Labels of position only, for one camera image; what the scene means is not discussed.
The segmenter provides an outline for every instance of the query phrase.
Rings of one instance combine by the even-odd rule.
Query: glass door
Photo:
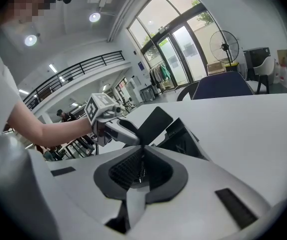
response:
[[[177,82],[177,85],[178,86],[187,85],[189,81],[186,72],[184,70],[184,66],[181,60],[179,59],[179,56],[169,37],[166,36],[165,38],[161,39],[158,42],[158,46],[161,52],[163,53],[168,65],[170,66],[170,69],[175,78],[175,81]]]
[[[190,36],[185,26],[180,27],[178,30],[172,33],[177,47],[181,50],[181,54],[184,56],[189,70],[192,74],[193,81],[199,81],[207,76],[203,60],[200,56],[194,40]]]

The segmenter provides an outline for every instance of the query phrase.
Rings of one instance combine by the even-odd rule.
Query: person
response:
[[[61,117],[61,122],[64,123],[64,122],[71,122],[71,121],[75,121],[77,120],[76,116],[70,112],[68,113],[65,113],[63,112],[62,109],[59,109],[57,111],[57,116],[58,117]],[[94,150],[94,147],[93,147],[93,144],[94,142],[92,141],[92,139],[87,136],[87,135],[84,135],[82,136],[82,138],[90,145],[90,149],[91,151]],[[85,148],[85,149],[88,149],[89,147],[84,143],[84,141],[81,139],[81,138],[77,138],[77,140],[79,141],[79,143]]]
[[[46,161],[48,161],[48,162],[55,161],[52,154],[48,151],[47,148],[45,148],[43,146],[35,145],[35,150],[39,151]]]
[[[29,21],[46,7],[48,0],[3,0],[0,8],[0,29],[13,20]],[[65,123],[43,124],[22,102],[15,81],[0,57],[0,133],[5,124],[40,146],[51,147],[80,138],[92,132],[88,119]]]

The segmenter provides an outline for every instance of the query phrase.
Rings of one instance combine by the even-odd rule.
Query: white chair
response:
[[[253,67],[253,71],[259,76],[259,81],[249,80],[248,85],[256,94],[269,94],[268,76],[275,72],[276,60],[269,56],[260,66]]]

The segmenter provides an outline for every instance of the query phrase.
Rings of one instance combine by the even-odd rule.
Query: stand fan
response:
[[[232,33],[219,30],[210,38],[210,50],[218,61],[231,66],[239,54],[239,44]]]

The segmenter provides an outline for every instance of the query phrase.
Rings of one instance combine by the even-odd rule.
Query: balcony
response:
[[[47,79],[35,90],[33,90],[24,100],[25,105],[32,111],[38,104],[44,99],[49,97],[60,88],[64,87],[68,83],[86,75],[89,73],[96,73],[99,69],[108,65],[116,64],[124,61],[122,51],[115,51],[106,53],[100,56],[89,58],[81,61],[75,65],[72,65],[59,73],[55,74],[51,78]]]

